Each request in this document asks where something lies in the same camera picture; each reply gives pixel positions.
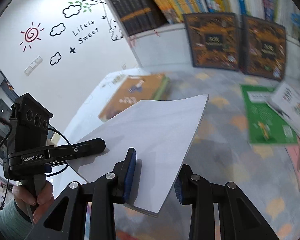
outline wall socket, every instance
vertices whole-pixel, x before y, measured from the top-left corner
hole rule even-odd
[[[38,56],[31,64],[25,69],[26,76],[29,76],[31,72],[43,61],[43,59]]]

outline green sleeve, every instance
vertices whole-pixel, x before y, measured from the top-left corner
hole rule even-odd
[[[24,240],[32,229],[32,224],[18,212],[12,200],[0,211],[0,232],[6,240]]]

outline human hand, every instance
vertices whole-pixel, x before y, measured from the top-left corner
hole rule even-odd
[[[38,220],[42,217],[42,215],[47,211],[47,209],[51,206],[51,204],[54,202],[53,197],[53,185],[46,181],[46,185],[44,186],[43,190],[40,192],[37,199],[34,198],[34,196],[26,190],[25,187],[22,185],[14,186],[12,188],[12,193],[14,196],[14,199],[17,203],[17,206],[28,215],[28,211],[26,208],[26,203],[34,206],[38,203],[37,209],[34,211],[33,214],[33,222],[36,224]]]

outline qr code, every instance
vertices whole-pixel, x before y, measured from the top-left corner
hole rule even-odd
[[[286,137],[288,137],[288,138],[292,138],[293,137],[292,130],[291,130],[290,126],[283,125],[282,128],[283,128],[284,135]]]

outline light switch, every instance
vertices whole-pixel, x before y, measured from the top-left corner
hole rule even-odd
[[[32,72],[32,68],[29,66],[29,67],[27,67],[26,68],[26,70],[25,70],[25,74],[27,75],[27,76],[29,76],[30,75],[30,73]]]
[[[35,68],[37,66],[37,63],[35,61],[33,61],[31,64],[30,64],[30,67],[31,68]]]
[[[43,61],[43,59],[42,59],[40,56],[38,56],[38,57],[35,59],[35,61],[36,61],[36,63],[39,65],[39,64]]]

